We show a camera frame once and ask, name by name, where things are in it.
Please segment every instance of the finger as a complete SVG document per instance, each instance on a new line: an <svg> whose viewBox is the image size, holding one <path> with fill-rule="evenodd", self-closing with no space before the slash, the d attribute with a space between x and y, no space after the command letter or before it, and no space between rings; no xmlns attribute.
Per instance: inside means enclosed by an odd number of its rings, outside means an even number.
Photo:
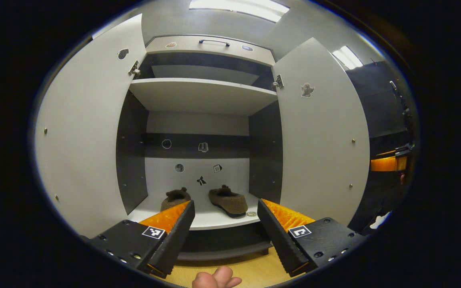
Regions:
<svg viewBox="0 0 461 288"><path fill-rule="evenodd" d="M241 284L241 278L240 277L232 277L229 282L227 283L227 286L225 288L232 288L234 286L238 286Z"/></svg>
<svg viewBox="0 0 461 288"><path fill-rule="evenodd" d="M218 288L218 283L211 274L199 272L192 281L192 288Z"/></svg>
<svg viewBox="0 0 461 288"><path fill-rule="evenodd" d="M212 274L218 282L219 288L224 288L232 277L232 269L227 266L221 266Z"/></svg>

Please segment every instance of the door hinge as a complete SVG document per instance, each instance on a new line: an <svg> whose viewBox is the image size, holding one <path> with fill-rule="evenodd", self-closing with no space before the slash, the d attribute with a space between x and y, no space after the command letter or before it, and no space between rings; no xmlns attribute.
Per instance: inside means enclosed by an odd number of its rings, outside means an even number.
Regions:
<svg viewBox="0 0 461 288"><path fill-rule="evenodd" d="M273 82L273 87L279 87L279 88L284 87L284 84L282 83L282 77L280 76L280 74L277 75L276 82Z"/></svg>
<svg viewBox="0 0 461 288"><path fill-rule="evenodd" d="M140 75L140 73L141 71L138 70L138 60L136 60L135 64L133 65L133 67L131 67L129 71L129 75L132 75L132 74Z"/></svg>

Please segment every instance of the white shelf surface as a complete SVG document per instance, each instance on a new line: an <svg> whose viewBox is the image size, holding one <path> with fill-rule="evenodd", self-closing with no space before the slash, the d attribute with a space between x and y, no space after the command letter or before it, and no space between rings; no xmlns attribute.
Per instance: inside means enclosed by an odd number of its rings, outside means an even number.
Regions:
<svg viewBox="0 0 461 288"><path fill-rule="evenodd" d="M175 171L176 164L184 165L184 172ZM215 173L212 167L220 164L223 169ZM165 159L145 158L148 197L128 215L139 222L160 212L165 193L186 187L194 200L195 218L190 230L229 228L258 222L257 216L229 217L221 208L213 206L208 193L211 189L228 185L234 193L245 195L248 212L257 212L258 198L249 193L249 159ZM200 186L202 176L206 184Z"/></svg>
<svg viewBox="0 0 461 288"><path fill-rule="evenodd" d="M129 89L149 111L250 116L277 100L270 90L196 78L139 79Z"/></svg>

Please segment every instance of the open cabinet door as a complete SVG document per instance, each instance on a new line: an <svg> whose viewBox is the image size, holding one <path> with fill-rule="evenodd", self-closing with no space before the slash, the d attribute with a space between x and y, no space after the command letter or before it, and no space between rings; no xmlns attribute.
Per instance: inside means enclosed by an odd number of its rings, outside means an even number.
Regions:
<svg viewBox="0 0 461 288"><path fill-rule="evenodd" d="M283 84L277 87L284 162L280 204L348 225L369 170L368 129L357 92L314 38L272 69Z"/></svg>
<svg viewBox="0 0 461 288"><path fill-rule="evenodd" d="M128 54L119 57L123 49ZM75 54L40 104L34 135L40 178L59 213L89 238L127 217L117 182L117 127L134 76L128 72L145 55L140 14Z"/></svg>

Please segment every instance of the fuzzy slipper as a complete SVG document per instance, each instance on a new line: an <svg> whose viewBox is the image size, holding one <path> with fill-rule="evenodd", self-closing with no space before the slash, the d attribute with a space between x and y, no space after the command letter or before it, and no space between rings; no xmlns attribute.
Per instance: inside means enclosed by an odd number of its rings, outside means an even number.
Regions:
<svg viewBox="0 0 461 288"><path fill-rule="evenodd" d="M245 215L249 209L245 196L233 193L226 185L222 185L222 188L219 189L210 190L209 200L214 206L222 208L232 218Z"/></svg>
<svg viewBox="0 0 461 288"><path fill-rule="evenodd" d="M161 211L173 206L179 205L183 202L190 201L192 197L186 192L186 187L181 188L181 190L172 190L166 192L167 198L161 202Z"/></svg>

